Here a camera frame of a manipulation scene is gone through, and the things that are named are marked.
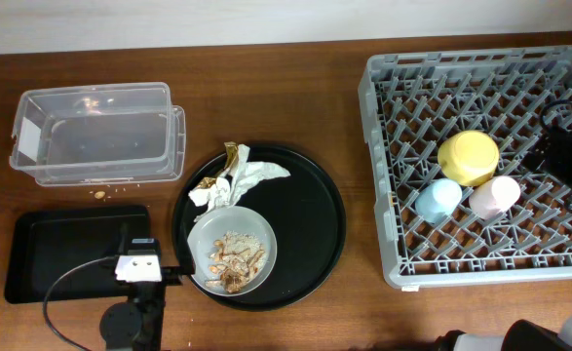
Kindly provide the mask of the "pink plastic cup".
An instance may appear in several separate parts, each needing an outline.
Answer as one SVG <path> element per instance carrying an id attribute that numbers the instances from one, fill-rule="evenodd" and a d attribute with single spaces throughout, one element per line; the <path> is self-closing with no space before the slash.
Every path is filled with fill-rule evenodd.
<path id="1" fill-rule="evenodd" d="M 519 199 L 520 193 L 518 182 L 510 176 L 494 176 L 472 193 L 469 205 L 478 217 L 490 219 L 508 210 Z"/>

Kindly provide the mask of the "light blue plastic cup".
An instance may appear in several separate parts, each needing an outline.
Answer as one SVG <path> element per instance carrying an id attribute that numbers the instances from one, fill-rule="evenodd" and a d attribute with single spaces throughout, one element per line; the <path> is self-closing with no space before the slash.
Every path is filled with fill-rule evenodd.
<path id="1" fill-rule="evenodd" d="M 415 200 L 415 211 L 425 221 L 438 224 L 451 215 L 462 199 L 461 186 L 442 178 L 426 187 Z"/>

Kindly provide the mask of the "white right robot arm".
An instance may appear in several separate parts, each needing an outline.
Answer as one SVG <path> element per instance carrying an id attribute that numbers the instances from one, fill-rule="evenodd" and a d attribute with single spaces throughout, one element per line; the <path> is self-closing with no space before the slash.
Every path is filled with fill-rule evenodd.
<path id="1" fill-rule="evenodd" d="M 317 219 L 307 219 L 302 229 L 281 220 L 277 211 L 262 213 L 248 208 L 222 209 L 220 215 L 238 226 L 254 224 L 271 246 L 270 258 L 257 279 L 259 297 L 240 302 L 223 296 L 220 302 L 241 310 L 269 311 L 288 306 L 312 293 L 328 277 L 342 253 L 346 215 L 339 192 L 328 174 L 314 161 L 279 145 L 258 145 L 252 155 L 283 161 L 294 168 L 295 180 L 313 190 Z M 157 350 L 160 347 L 166 289 L 178 286 L 184 276 L 197 271 L 198 254 L 183 230 L 182 210 L 173 216 L 172 243 L 175 266 L 160 261 L 160 244 L 153 238 L 132 239 L 122 244 L 115 265 L 116 279 L 129 287 L 126 302 L 117 305 L 120 317 L 107 310 L 100 333 L 109 350 Z M 477 336 L 450 331 L 433 344 L 435 350 L 572 350 L 572 316 L 555 333 L 527 320 L 516 321 L 503 336 Z"/>

